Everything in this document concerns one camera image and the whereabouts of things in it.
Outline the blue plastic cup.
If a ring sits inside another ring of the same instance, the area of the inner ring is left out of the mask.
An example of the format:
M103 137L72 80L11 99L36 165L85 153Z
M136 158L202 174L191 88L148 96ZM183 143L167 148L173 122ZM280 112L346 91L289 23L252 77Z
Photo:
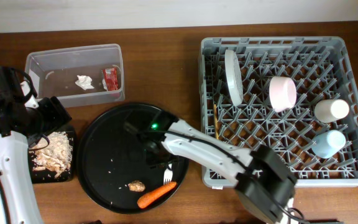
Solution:
M329 159L346 144L345 135L337 130L330 130L313 138L312 151L320 158Z

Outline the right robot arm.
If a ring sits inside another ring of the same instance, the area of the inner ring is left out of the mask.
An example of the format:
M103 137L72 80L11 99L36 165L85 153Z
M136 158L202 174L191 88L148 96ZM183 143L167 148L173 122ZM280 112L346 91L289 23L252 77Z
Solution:
M230 145L166 111L141 126L137 137L152 152L165 150L223 176L234 185L244 208L259 220L279 223L288 217L306 223L304 215L288 204L295 196L297 179L273 149L260 146L252 150Z

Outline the orange carrot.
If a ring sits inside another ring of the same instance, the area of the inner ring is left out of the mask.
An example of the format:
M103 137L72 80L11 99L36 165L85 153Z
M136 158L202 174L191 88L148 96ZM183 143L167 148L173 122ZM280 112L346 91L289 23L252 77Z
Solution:
M148 192L141 196L138 201L137 205L139 208L146 208L154 201L158 200L160 197L164 196L165 194L169 193L169 191L173 190L177 186L176 182L169 182L151 192Z

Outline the round black serving tray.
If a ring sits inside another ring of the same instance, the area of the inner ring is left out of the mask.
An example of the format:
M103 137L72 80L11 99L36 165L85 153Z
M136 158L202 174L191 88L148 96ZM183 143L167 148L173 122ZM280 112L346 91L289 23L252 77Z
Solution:
M167 167L140 167L142 145L124 130L125 119L135 114L138 122L149 124L161 108L145 103L125 103L98 116L87 128L76 153L77 176L83 190L98 205L122 214L142 213L154 209L175 194L174 190L146 208L139 208L138 199L163 185ZM139 180L143 192L132 192L128 184Z

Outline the brown walnut shell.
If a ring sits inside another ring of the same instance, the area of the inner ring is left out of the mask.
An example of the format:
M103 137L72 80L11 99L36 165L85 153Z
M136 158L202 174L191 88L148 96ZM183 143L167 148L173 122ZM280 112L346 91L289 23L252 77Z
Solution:
M129 183L127 186L132 192L143 192L145 190L145 185L139 180L135 180Z

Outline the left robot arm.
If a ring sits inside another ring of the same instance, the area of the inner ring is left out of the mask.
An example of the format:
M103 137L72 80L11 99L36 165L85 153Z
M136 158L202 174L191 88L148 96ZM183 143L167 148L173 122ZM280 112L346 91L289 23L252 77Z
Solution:
M36 101L31 77L0 66L0 223L42 223L29 148L71 120L57 97Z

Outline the grey plate with rice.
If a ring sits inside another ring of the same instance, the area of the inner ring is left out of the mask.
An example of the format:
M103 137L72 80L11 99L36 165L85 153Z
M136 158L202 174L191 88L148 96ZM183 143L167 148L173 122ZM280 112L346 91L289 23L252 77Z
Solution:
M239 61L235 51L225 50L224 54L227 87L234 106L243 101L243 86Z

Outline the small white cup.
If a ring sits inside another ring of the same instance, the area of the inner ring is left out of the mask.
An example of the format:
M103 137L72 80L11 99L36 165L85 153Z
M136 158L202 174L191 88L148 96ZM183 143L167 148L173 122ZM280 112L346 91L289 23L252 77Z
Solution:
M323 123L331 123L345 118L349 110L348 103L342 99L322 100L316 104L314 115Z

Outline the pink shallow bowl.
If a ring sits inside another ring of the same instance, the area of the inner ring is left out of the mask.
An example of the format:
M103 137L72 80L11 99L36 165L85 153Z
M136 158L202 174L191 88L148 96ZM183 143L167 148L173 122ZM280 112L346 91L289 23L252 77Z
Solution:
M292 109L296 104L296 86L288 77L273 77L269 85L269 100L277 113Z

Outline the red snack wrapper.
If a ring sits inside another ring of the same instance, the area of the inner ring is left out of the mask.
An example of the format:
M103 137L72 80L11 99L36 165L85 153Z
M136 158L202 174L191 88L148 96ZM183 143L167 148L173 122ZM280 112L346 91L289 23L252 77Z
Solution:
M105 68L101 73L103 76L102 84L106 91L116 91L119 89L116 67Z

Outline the white plastic fork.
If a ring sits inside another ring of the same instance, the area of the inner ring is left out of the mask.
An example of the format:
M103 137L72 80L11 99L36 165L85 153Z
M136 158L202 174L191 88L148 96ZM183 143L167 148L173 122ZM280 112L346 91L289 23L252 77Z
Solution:
M173 171L172 164L168 164L163 174L163 184L169 184L172 181Z

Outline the white tissue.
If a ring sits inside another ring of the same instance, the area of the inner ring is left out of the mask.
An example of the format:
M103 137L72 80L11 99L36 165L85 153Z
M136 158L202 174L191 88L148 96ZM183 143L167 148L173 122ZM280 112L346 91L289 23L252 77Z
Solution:
M94 86L92 85L92 78L86 75L78 75L77 81L75 84L79 86L83 90L92 90L94 89Z

